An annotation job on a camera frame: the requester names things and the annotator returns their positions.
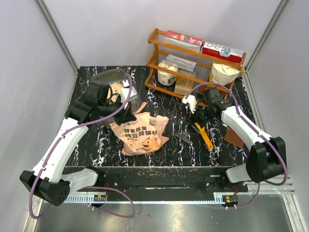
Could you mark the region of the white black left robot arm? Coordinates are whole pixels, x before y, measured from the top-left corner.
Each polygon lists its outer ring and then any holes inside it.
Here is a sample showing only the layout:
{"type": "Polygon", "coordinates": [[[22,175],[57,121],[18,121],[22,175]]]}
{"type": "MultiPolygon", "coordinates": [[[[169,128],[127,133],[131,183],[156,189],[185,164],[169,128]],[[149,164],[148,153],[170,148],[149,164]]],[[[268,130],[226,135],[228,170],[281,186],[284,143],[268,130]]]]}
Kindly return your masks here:
{"type": "Polygon", "coordinates": [[[71,102],[61,128],[49,149],[32,169],[23,171],[20,180],[29,190],[28,205],[37,196],[54,206],[61,205],[71,192],[90,187],[103,189],[104,172],[88,166],[79,172],[63,175],[64,167],[80,139],[94,123],[111,117],[118,119],[125,112],[128,98],[120,97],[115,104],[108,104],[109,87],[99,82],[90,83],[86,93],[71,102]]]}

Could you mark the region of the yellow plastic scoop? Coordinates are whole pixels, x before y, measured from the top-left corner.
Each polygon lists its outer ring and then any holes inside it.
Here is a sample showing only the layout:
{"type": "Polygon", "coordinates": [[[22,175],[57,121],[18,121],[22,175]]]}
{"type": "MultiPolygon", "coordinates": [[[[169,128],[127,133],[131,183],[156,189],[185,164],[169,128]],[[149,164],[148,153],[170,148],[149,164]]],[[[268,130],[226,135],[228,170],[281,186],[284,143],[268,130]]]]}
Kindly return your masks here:
{"type": "Polygon", "coordinates": [[[207,146],[207,148],[209,150],[213,150],[214,146],[210,140],[210,138],[208,137],[206,131],[205,131],[205,128],[204,127],[201,127],[198,123],[194,123],[195,127],[198,129],[199,131],[199,134],[202,136],[204,142],[205,142],[205,145],[207,146]]]}

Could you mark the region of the black bag clip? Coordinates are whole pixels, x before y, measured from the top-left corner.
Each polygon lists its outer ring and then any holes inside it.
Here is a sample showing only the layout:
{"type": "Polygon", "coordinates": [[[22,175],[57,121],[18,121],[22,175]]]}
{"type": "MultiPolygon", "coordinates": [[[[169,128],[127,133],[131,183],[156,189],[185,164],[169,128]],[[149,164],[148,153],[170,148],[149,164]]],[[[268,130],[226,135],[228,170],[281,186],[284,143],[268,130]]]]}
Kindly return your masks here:
{"type": "Polygon", "coordinates": [[[187,144],[192,143],[192,141],[189,139],[189,134],[186,132],[181,132],[181,133],[175,132],[174,135],[180,140],[186,142],[187,144]]]}

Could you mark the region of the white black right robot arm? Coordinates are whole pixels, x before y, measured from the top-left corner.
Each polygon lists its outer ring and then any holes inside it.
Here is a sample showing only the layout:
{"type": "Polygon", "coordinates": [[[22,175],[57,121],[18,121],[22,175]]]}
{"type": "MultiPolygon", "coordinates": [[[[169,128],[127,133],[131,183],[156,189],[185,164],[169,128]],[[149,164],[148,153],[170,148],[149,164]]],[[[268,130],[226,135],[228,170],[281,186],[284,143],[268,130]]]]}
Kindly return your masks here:
{"type": "Polygon", "coordinates": [[[220,178],[221,189],[231,191],[237,182],[242,181],[269,182],[281,174],[284,178],[279,185],[283,185],[288,177],[285,141],[260,129],[241,111],[234,97],[224,99],[215,87],[203,92],[203,101],[206,108],[198,107],[195,96],[191,94],[183,98],[182,102],[189,106],[193,121],[201,124],[207,119],[219,119],[249,149],[247,162],[227,169],[226,175],[220,178]]]}

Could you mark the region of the pink cat litter bag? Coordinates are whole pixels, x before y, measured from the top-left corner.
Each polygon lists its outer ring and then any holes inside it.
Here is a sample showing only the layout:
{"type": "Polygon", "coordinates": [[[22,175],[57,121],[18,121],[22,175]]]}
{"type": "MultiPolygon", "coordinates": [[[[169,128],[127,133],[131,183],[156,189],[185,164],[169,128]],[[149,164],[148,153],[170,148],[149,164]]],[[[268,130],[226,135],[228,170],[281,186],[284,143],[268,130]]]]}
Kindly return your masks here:
{"type": "Polygon", "coordinates": [[[152,117],[149,112],[142,110],[147,105],[143,102],[133,114],[135,121],[117,125],[110,124],[115,136],[123,143],[121,153],[126,156],[144,155],[158,151],[168,140],[163,136],[169,118],[166,116],[152,117]]]}

